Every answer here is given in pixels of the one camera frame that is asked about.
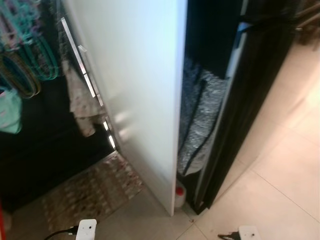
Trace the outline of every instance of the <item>wardrobe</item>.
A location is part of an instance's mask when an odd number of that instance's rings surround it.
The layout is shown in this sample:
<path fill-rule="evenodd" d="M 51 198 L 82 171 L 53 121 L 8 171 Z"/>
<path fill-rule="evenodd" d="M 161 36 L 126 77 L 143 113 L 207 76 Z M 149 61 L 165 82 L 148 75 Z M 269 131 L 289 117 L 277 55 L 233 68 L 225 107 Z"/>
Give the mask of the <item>wardrobe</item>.
<path fill-rule="evenodd" d="M 286 57 L 301 1 L 63 0 L 122 153 L 170 215 L 210 208 Z"/>

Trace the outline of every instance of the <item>gray garment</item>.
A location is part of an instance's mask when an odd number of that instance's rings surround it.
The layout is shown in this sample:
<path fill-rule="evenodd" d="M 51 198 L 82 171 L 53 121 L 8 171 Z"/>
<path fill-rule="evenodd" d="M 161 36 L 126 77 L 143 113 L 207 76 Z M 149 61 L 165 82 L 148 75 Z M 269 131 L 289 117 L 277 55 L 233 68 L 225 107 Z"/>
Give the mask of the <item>gray garment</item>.
<path fill-rule="evenodd" d="M 206 159 L 205 153 L 210 146 L 210 135 L 214 130 L 221 103 L 225 95 L 227 81 L 214 76 L 207 70 L 203 70 L 200 81 L 205 81 L 205 87 L 196 107 L 188 134 L 178 154 L 177 170 L 186 175 L 200 170 Z M 188 168 L 195 163 L 193 170 Z"/>

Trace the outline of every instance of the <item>patterned rug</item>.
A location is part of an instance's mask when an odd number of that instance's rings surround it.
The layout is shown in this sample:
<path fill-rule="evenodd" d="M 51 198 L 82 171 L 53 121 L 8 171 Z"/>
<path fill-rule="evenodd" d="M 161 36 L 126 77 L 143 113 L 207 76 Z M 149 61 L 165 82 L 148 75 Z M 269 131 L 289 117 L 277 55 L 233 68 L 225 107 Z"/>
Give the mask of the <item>patterned rug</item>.
<path fill-rule="evenodd" d="M 43 197 L 49 231 L 68 229 L 82 219 L 96 219 L 99 223 L 142 189 L 138 175 L 115 153 Z M 55 239 L 73 238 L 60 234 Z"/>

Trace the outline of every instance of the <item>small bottle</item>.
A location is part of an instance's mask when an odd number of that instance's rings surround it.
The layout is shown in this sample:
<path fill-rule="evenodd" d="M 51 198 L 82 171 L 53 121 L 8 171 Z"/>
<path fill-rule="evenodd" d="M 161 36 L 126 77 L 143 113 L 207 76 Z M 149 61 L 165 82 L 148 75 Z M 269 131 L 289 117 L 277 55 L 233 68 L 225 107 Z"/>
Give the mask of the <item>small bottle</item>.
<path fill-rule="evenodd" d="M 174 201 L 174 207 L 176 209 L 181 208 L 185 204 L 186 195 L 187 195 L 186 188 L 180 182 L 177 181 L 175 186 L 175 201 Z"/>

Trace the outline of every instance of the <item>black cable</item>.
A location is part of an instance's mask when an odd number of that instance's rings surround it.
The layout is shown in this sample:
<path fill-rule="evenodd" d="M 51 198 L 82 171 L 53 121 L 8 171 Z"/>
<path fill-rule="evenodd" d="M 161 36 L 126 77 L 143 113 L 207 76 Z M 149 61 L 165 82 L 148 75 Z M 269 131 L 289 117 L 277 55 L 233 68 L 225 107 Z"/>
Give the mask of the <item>black cable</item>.
<path fill-rule="evenodd" d="M 47 236 L 44 240 L 48 240 L 48 239 L 52 238 L 52 237 L 55 236 L 55 235 L 63 234 L 63 233 L 68 233 L 68 234 L 76 235 L 76 234 L 77 234 L 77 231 L 78 231 L 78 227 L 79 227 L 79 226 L 73 226 L 73 227 L 71 227 L 71 228 L 69 228 L 69 229 L 56 231 L 56 232 L 50 234 L 49 236 Z"/>

